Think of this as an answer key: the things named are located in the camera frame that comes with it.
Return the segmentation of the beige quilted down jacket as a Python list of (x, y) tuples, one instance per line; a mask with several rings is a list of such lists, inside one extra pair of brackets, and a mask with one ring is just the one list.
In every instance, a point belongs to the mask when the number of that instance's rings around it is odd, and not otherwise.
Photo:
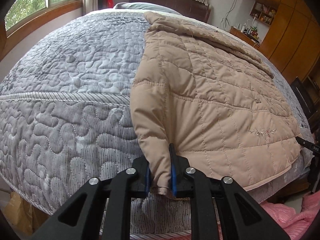
[(190, 20), (147, 11), (131, 119), (152, 189), (172, 194), (169, 145), (206, 176), (253, 190), (300, 155), (297, 119), (250, 46)]

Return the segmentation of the pink knitted right sleeve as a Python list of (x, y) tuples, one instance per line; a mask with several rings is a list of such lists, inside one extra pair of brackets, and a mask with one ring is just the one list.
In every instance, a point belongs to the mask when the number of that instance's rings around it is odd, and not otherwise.
[(302, 198), (301, 212), (284, 204), (263, 202), (261, 207), (280, 225), (291, 239), (301, 239), (319, 211), (319, 191)]

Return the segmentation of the black chair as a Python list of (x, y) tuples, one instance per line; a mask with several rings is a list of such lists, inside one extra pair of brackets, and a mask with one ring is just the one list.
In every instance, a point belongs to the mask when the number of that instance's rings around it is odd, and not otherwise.
[(319, 128), (319, 110), (316, 109), (315, 103), (298, 77), (294, 79), (290, 86), (308, 120), (311, 133), (316, 132)]

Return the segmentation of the cardboard box under bed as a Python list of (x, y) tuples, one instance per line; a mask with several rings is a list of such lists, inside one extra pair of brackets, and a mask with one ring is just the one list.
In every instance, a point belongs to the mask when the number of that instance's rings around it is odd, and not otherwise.
[(17, 192), (10, 193), (10, 200), (3, 212), (8, 221), (27, 236), (31, 236), (50, 217), (28, 203)]

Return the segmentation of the grey floral quilted bedspread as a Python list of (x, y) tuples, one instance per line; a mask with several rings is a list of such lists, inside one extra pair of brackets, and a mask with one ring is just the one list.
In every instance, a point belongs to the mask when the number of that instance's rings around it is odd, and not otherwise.
[[(31, 48), (1, 82), (1, 177), (50, 217), (91, 178), (112, 179), (145, 157), (130, 95), (144, 53), (147, 11), (105, 9), (82, 16)], [(191, 18), (151, 12), (228, 34)], [(291, 107), (298, 137), (313, 143), (290, 86), (255, 51)], [(240, 186), (259, 205), (268, 202), (278, 191), (275, 183), (288, 184), (303, 159), (311, 163), (312, 152), (299, 146), (285, 174), (253, 190)], [(131, 199), (130, 239), (191, 239), (190, 200), (155, 193), (150, 175), (147, 196)], [(301, 239), (319, 239), (319, 211)]]

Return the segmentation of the wooden wardrobe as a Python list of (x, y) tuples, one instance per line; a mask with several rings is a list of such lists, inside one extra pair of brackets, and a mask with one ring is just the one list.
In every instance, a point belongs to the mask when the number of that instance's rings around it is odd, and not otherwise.
[(319, 60), (319, 24), (303, 0), (255, 0), (276, 14), (259, 51), (288, 83), (303, 81)]

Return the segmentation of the wooden desk with clutter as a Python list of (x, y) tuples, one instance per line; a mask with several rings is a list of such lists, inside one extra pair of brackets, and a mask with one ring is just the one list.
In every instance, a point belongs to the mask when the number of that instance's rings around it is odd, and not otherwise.
[(256, 50), (260, 48), (257, 28), (250, 26), (249, 20), (247, 20), (247, 22), (245, 22), (243, 25), (238, 24), (237, 27), (232, 26), (229, 30), (229, 33), (243, 40)]

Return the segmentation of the grey blue pillow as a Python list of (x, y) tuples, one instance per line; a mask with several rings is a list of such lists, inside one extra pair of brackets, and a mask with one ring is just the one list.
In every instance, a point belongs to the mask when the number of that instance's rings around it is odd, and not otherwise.
[(162, 5), (157, 5), (153, 3), (146, 2), (121, 2), (117, 3), (114, 9), (131, 9), (131, 10), (152, 10), (152, 11), (160, 11), (167, 12), (175, 15), (181, 15), (179, 12), (170, 9), (169, 7), (165, 7)]

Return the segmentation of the wooden framed side window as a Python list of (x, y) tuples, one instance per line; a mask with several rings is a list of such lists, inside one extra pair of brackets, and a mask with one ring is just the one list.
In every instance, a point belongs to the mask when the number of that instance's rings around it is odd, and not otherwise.
[(14, 0), (1, 16), (1, 59), (35, 30), (80, 8), (82, 0)]

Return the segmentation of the dark wooden headboard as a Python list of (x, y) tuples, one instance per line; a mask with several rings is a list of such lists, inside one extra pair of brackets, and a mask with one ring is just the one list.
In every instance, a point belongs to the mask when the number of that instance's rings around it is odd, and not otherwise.
[(211, 12), (210, 5), (195, 0), (129, 0), (129, 2), (147, 2), (162, 5), (179, 12), (183, 16), (194, 18), (204, 23), (208, 22)]

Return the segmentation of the wall shelf with items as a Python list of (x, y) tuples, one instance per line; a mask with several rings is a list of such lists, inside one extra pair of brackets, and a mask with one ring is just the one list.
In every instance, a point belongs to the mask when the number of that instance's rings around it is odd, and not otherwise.
[(271, 26), (276, 16), (276, 13), (277, 13), (277, 8), (264, 5), (262, 3), (255, 1), (251, 9), (250, 15), (256, 20), (268, 26)]

